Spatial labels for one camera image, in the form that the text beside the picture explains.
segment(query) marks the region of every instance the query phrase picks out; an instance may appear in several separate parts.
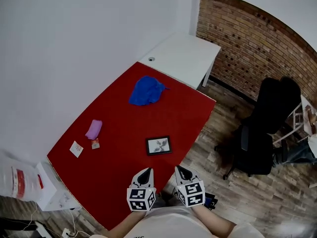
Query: chair armrest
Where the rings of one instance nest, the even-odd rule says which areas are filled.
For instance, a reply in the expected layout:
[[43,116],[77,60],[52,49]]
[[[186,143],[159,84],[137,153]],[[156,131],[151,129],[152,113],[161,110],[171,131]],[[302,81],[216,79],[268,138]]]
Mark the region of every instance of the chair armrest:
[[243,126],[241,131],[241,149],[248,151],[249,146],[249,127]]

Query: red label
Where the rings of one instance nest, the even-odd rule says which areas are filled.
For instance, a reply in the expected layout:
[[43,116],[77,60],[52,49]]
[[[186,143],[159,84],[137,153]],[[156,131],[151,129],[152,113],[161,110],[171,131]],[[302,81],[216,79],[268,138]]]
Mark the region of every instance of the red label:
[[24,173],[22,170],[17,169],[17,175],[18,175],[18,193],[16,195],[16,198],[21,199],[24,196],[25,192],[25,180],[24,180]]
[[42,189],[42,188],[44,188],[43,183],[42,183],[42,179],[41,179],[40,175],[38,175],[38,177],[39,177],[39,182],[40,182],[40,186],[41,186],[41,189]]

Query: person's leg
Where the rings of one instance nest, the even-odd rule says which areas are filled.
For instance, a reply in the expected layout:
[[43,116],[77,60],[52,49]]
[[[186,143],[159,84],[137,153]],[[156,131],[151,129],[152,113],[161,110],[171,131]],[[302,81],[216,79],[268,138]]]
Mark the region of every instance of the person's leg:
[[315,158],[313,152],[310,148],[303,151],[303,154],[299,159],[294,160],[293,163],[316,163],[317,159]]
[[174,188],[171,196],[167,202],[168,206],[183,206],[183,203],[178,199],[176,188]]
[[156,199],[152,209],[166,207],[166,202],[164,201],[164,199],[162,198],[160,194],[155,194],[155,198]]
[[283,165],[286,163],[295,163],[296,160],[307,158],[312,155],[312,151],[308,145],[308,140],[304,139],[299,145],[292,147],[287,152],[287,159],[282,160],[282,153],[276,153],[273,158],[273,165]]

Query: red table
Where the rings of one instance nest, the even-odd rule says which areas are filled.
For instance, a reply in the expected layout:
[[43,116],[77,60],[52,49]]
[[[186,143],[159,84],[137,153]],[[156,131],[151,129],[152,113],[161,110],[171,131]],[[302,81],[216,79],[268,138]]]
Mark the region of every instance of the red table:
[[[129,104],[135,83],[155,77],[169,90],[147,106]],[[113,228],[129,214],[126,189],[140,170],[154,169],[154,184],[162,190],[208,120],[215,101],[139,62],[106,88],[69,127],[48,159],[79,203],[104,227]],[[92,119],[103,121],[100,148],[85,137]],[[173,152],[148,156],[145,138],[170,136]],[[84,147],[76,158],[73,141]]]

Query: white shirt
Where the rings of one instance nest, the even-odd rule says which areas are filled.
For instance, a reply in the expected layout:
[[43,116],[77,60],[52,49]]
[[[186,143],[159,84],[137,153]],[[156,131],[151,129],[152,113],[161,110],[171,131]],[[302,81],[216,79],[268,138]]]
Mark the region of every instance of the white shirt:
[[[186,207],[153,209],[125,238],[215,238]],[[264,238],[250,224],[235,226],[228,238]]]

